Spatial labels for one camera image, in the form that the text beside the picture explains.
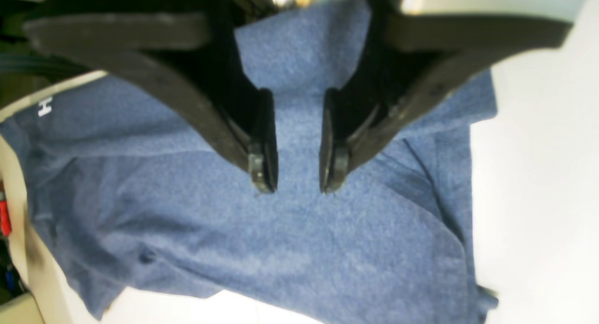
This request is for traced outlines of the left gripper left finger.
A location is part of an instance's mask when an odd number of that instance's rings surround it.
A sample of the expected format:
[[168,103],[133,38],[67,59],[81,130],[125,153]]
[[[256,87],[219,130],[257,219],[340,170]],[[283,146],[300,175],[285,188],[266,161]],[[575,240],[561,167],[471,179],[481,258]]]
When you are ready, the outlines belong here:
[[34,48],[120,77],[178,113],[265,193],[278,188],[274,100],[246,76],[233,0],[45,0]]

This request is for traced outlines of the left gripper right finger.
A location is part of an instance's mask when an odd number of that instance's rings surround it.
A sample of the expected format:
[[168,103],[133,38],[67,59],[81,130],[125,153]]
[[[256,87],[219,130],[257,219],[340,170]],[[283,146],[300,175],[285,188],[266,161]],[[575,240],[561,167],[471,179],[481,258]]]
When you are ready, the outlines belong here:
[[565,42],[585,0],[366,0],[358,66],[323,108],[320,190],[340,190],[414,120],[503,59]]

